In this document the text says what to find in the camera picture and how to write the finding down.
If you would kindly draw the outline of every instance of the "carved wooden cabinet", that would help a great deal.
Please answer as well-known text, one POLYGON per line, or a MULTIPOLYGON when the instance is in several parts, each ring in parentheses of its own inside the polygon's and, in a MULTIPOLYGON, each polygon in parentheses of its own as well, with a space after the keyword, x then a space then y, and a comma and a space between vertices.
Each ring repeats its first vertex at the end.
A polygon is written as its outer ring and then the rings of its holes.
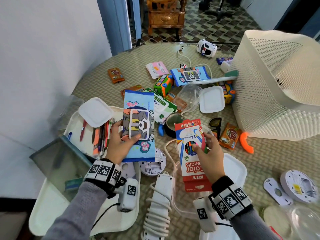
POLYGON ((146 3, 149 15, 148 34, 152 34, 152 28, 177 28, 178 35, 181 35, 187 0, 146 0, 146 3), (181 4, 180 9, 177 9, 178 2, 181 4))

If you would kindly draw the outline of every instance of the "woven tablecloth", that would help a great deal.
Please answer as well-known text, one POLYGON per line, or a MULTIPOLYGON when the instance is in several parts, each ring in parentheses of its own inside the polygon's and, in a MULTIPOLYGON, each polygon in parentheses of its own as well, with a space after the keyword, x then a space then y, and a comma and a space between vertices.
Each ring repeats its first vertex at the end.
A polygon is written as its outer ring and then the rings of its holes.
MULTIPOLYGON (((178 43, 159 43, 144 45, 120 53, 98 65, 90 74, 84 76, 74 89, 73 94, 85 101, 93 97, 99 97, 109 106, 122 108, 124 102, 120 94, 122 89, 139 84, 143 88, 153 88, 156 83, 156 80, 153 80, 147 71, 146 64, 162 61, 168 70, 178 68, 181 63, 189 66, 189 61, 186 58, 177 56, 176 54, 180 49, 180 45, 178 43), (107 70, 114 67, 120 69, 125 81, 117 84, 111 82, 107 70)), ((209 59, 201 56, 196 51, 196 45, 184 44, 182 54, 190 58, 192 66, 201 63, 209 65, 213 77, 224 75, 215 58, 209 59)), ((230 54, 218 50, 215 57, 229 56, 230 54)), ((180 90, 181 88, 173 88, 172 92, 177 94, 180 90)), ((200 118, 201 123, 206 126, 209 126, 211 119, 222 117, 222 130, 227 122, 237 125, 230 105, 226 105, 225 109, 218 113, 204 114, 197 108, 194 112, 186 113, 184 116, 187 119, 200 118)), ((172 138, 167 135, 164 137, 159 136, 157 125, 155 127, 155 134, 156 147, 164 151, 164 145, 172 138)), ((295 142, 251 137, 247 141, 249 145, 254 147, 254 154, 246 153, 240 143, 236 145, 235 150, 226 148, 222 150, 243 162, 247 167, 248 175, 244 189, 253 200, 253 204, 257 210, 277 204, 263 189, 263 182, 266 178, 274 177, 279 181, 281 173, 286 170, 296 169, 306 173, 314 180, 316 185, 320 184, 320 135, 295 142)), ((179 161, 174 143, 168 146, 168 151, 176 162, 179 161)), ((173 165, 170 161, 167 162, 165 170, 172 174, 173 165)), ((126 231, 105 234, 107 239, 140 239, 145 214, 150 206, 145 200, 152 198, 153 191, 149 189, 149 185, 155 181, 156 178, 141 174, 140 209, 136 222, 126 231)), ((177 180, 176 187, 179 191, 178 199, 181 200, 181 204, 192 208, 193 198, 184 191, 182 180, 177 180)), ((313 204, 308 206, 317 213, 320 213, 318 205, 313 204)), ((171 217, 171 223, 168 239, 198 239, 200 226, 196 220, 183 218, 174 209, 170 212, 169 216, 171 217)))

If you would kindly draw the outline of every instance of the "green sponge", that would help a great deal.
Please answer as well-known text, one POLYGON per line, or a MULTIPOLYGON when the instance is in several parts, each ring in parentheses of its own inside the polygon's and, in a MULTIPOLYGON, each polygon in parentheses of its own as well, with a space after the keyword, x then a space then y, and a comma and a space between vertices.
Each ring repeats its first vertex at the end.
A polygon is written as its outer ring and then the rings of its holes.
POLYGON ((239 76, 239 71, 238 70, 234 70, 234 71, 231 71, 231 72, 227 72, 224 76, 236 76, 238 77, 239 76))

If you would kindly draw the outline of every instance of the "drawer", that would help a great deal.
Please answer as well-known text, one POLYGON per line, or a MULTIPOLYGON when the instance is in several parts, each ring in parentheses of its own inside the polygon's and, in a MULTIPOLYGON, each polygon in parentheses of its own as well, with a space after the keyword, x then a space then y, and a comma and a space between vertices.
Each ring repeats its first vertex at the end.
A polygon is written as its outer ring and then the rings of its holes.
POLYGON ((177 25, 179 21, 178 13, 161 14, 155 13, 153 19, 154 25, 177 25))

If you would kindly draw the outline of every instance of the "sunglasses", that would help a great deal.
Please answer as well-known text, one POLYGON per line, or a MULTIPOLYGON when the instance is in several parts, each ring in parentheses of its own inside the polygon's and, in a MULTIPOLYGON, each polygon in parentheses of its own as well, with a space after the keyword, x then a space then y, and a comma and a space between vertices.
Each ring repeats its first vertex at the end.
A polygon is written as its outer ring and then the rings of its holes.
POLYGON ((209 122, 210 127, 213 127, 211 131, 218 140, 220 139, 221 122, 222 122, 222 118, 215 118, 209 122))

